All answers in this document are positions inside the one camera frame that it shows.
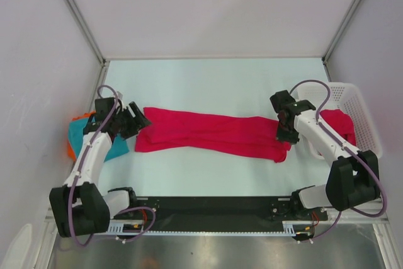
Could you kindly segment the white plastic perforated basket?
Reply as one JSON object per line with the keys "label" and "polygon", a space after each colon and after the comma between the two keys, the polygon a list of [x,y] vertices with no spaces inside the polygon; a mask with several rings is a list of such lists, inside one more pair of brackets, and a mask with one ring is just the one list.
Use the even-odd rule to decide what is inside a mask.
{"label": "white plastic perforated basket", "polygon": [[[356,147],[362,151],[371,150],[381,158],[382,145],[360,90],[350,83],[331,82],[327,85],[331,96],[323,109],[341,110],[347,114],[354,126]],[[296,92],[298,99],[309,100],[315,107],[319,107],[327,96],[323,85],[312,82],[301,84]]]}

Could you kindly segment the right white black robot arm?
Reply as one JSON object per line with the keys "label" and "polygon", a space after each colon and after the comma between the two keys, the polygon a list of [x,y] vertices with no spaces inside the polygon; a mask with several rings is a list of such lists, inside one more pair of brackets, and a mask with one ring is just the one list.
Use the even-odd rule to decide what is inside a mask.
{"label": "right white black robot arm", "polygon": [[290,204],[295,218],[306,219],[317,207],[356,210],[361,204],[385,197],[377,155],[371,150],[361,151],[342,138],[321,117],[321,107],[296,100],[287,90],[275,93],[270,102],[279,121],[276,138],[296,144],[300,136],[305,137],[330,167],[325,185],[297,190],[298,199]]}

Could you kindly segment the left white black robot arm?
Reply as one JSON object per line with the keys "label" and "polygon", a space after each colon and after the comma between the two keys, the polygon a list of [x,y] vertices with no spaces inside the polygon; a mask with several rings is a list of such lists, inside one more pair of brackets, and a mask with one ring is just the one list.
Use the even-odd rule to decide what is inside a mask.
{"label": "left white black robot arm", "polygon": [[109,97],[95,101],[95,112],[83,129],[82,147],[73,170],[62,186],[51,189],[50,205],[63,238],[101,234],[118,216],[132,218],[139,203],[131,187],[102,194],[98,189],[104,161],[116,139],[135,137],[151,125],[135,102],[124,106]]}

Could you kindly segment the red t shirt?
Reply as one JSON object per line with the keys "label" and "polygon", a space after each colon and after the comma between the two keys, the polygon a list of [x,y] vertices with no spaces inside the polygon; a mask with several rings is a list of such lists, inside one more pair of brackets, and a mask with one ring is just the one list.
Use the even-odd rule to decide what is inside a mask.
{"label": "red t shirt", "polygon": [[136,152],[179,147],[208,149],[282,163],[291,145],[276,138],[278,122],[264,117],[231,117],[145,107],[151,125],[136,138]]}
{"label": "red t shirt", "polygon": [[355,128],[349,115],[341,110],[322,110],[319,118],[321,129],[335,144],[355,149]]}

